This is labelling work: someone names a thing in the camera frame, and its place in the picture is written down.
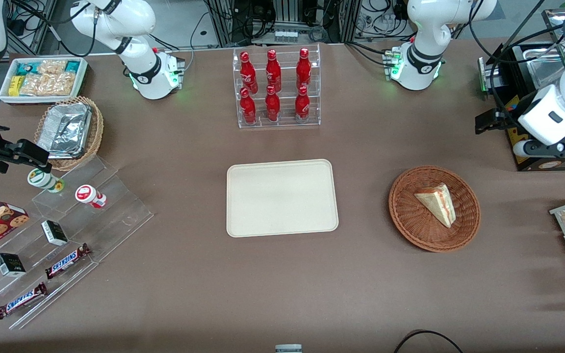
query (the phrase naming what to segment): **clear acrylic bottle rack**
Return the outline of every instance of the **clear acrylic bottle rack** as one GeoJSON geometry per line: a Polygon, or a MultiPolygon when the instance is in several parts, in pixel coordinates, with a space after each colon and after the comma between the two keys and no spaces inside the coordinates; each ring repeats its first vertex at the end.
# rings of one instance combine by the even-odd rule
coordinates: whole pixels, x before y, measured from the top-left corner
{"type": "Polygon", "coordinates": [[[267,66],[267,50],[270,48],[247,47],[242,49],[234,49],[232,60],[232,73],[235,80],[235,100],[237,101],[237,120],[240,128],[249,127],[292,127],[320,125],[321,123],[321,76],[320,76],[320,47],[318,45],[289,45],[274,47],[276,49],[276,57],[281,65],[282,72],[282,90],[278,92],[281,100],[281,116],[278,122],[273,123],[267,118],[267,109],[265,107],[265,97],[267,96],[267,76],[265,67],[267,66]],[[306,123],[300,124],[296,121],[296,97],[298,96],[298,87],[296,87],[296,65],[300,59],[300,49],[307,48],[309,50],[309,61],[311,62],[311,84],[308,87],[308,97],[311,100],[309,106],[309,119],[306,123]],[[256,124],[248,125],[245,123],[241,113],[241,105],[239,101],[241,96],[239,90],[243,87],[241,80],[241,60],[239,54],[247,51],[250,54],[250,61],[256,70],[256,81],[258,83],[258,92],[252,95],[256,105],[256,124]]]}
{"type": "Polygon", "coordinates": [[[47,190],[42,191],[25,206],[30,221],[0,241],[0,252],[17,254],[26,273],[21,277],[3,277],[0,273],[0,306],[41,282],[45,282],[49,294],[14,311],[2,320],[2,325],[10,329],[24,327],[153,216],[147,206],[121,182],[116,172],[96,156],[62,177],[65,181],[62,192],[50,194],[47,190]],[[98,209],[77,202],[74,192],[83,184],[92,185],[106,195],[106,206],[98,209]],[[56,246],[47,241],[41,228],[46,219],[62,226],[69,239],[67,244],[56,246]],[[87,243],[92,252],[47,280],[45,269],[83,243],[87,243]]]}

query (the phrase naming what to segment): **brown tablecloth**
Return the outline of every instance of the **brown tablecloth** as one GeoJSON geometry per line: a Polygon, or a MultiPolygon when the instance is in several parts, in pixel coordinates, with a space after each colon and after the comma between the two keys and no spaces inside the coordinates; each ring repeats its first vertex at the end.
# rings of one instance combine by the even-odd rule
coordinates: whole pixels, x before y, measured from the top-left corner
{"type": "MultiPolygon", "coordinates": [[[[477,96],[474,42],[451,43],[422,92],[321,45],[323,123],[306,130],[238,129],[231,53],[197,52],[184,89],[159,101],[132,89],[117,56],[87,58],[85,95],[105,119],[99,154],[155,217],[26,328],[0,322],[0,352],[390,352],[417,328],[467,352],[565,350],[565,243],[547,212],[565,203],[565,172],[515,172],[503,132],[475,136],[492,103],[477,96]],[[227,235],[231,165],[314,158],[334,168],[337,230],[227,235]],[[420,250],[388,216],[392,181],[424,164],[477,193],[482,226],[461,251],[420,250]]],[[[2,103],[4,136],[31,138],[44,110],[2,103]]],[[[0,175],[0,201],[30,201],[28,171],[0,175]]]]}

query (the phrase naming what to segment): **round wicker basket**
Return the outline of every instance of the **round wicker basket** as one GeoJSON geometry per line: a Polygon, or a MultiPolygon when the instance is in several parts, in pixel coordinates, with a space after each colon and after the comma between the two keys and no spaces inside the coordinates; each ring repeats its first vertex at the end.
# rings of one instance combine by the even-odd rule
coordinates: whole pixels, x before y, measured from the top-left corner
{"type": "Polygon", "coordinates": [[[102,142],[102,134],[103,134],[103,116],[102,112],[99,111],[97,105],[90,99],[85,97],[76,97],[72,99],[67,99],[65,101],[61,101],[52,105],[47,109],[47,111],[43,114],[43,118],[38,123],[38,129],[34,133],[34,143],[38,142],[38,138],[41,135],[41,131],[43,130],[43,124],[45,123],[45,117],[49,110],[56,105],[63,105],[63,104],[73,104],[73,103],[85,103],[92,107],[93,115],[90,121],[90,127],[88,128],[88,137],[86,141],[86,145],[84,147],[85,152],[84,155],[78,159],[50,159],[49,162],[56,170],[61,170],[63,172],[67,172],[73,169],[76,165],[84,162],[88,158],[94,156],[99,150],[99,145],[102,142]]]}
{"type": "Polygon", "coordinates": [[[477,234],[481,209],[477,196],[457,174],[444,168],[424,165],[407,170],[389,192],[389,212],[395,226],[411,243],[433,252],[455,251],[477,234]],[[453,199],[457,219],[450,228],[442,225],[431,211],[415,198],[425,187],[445,183],[453,199]]]}

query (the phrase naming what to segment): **snickers bar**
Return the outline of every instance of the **snickers bar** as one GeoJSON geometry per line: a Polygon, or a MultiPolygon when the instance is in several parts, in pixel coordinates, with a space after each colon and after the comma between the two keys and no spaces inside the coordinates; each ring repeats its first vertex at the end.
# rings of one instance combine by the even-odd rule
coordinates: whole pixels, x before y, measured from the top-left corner
{"type": "Polygon", "coordinates": [[[90,249],[88,248],[87,244],[82,244],[82,246],[80,246],[80,248],[77,248],[76,251],[67,255],[67,257],[58,261],[50,268],[47,268],[47,270],[45,270],[45,273],[47,273],[47,279],[54,278],[59,272],[64,271],[88,253],[90,253],[90,249]]]}
{"type": "Polygon", "coordinates": [[[17,310],[23,305],[26,305],[34,299],[44,295],[47,295],[47,287],[43,282],[41,282],[33,290],[18,297],[14,301],[9,302],[7,305],[0,306],[0,320],[7,317],[7,315],[10,315],[14,310],[17,310]]]}

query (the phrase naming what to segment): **coca-cola bottle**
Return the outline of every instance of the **coca-cola bottle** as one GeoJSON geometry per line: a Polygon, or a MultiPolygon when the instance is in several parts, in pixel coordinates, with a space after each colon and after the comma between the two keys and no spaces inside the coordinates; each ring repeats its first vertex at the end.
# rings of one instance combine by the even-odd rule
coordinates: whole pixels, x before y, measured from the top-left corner
{"type": "Polygon", "coordinates": [[[281,65],[276,59],[276,50],[267,50],[267,67],[265,67],[265,72],[267,73],[267,85],[272,85],[276,92],[280,92],[283,89],[283,79],[281,74],[281,65]]]}
{"type": "Polygon", "coordinates": [[[273,85],[267,86],[267,97],[265,98],[265,105],[267,106],[267,118],[272,123],[278,121],[281,113],[281,100],[276,94],[276,88],[273,85]]]}
{"type": "Polygon", "coordinates": [[[298,96],[296,97],[296,121],[304,124],[309,120],[309,98],[307,96],[307,87],[301,86],[298,89],[298,96]]]}
{"type": "Polygon", "coordinates": [[[254,100],[250,97],[250,92],[245,87],[241,87],[239,93],[241,94],[239,105],[241,105],[241,113],[244,116],[245,123],[248,125],[255,125],[256,105],[254,104],[254,100]]]}
{"type": "Polygon", "coordinates": [[[311,83],[311,62],[309,61],[309,50],[306,48],[300,49],[300,60],[296,66],[296,86],[298,89],[302,86],[307,86],[311,83]]]}
{"type": "Polygon", "coordinates": [[[258,84],[256,83],[256,70],[250,62],[250,55],[243,51],[239,57],[241,58],[241,80],[244,87],[250,90],[251,94],[258,92],[258,84]]]}

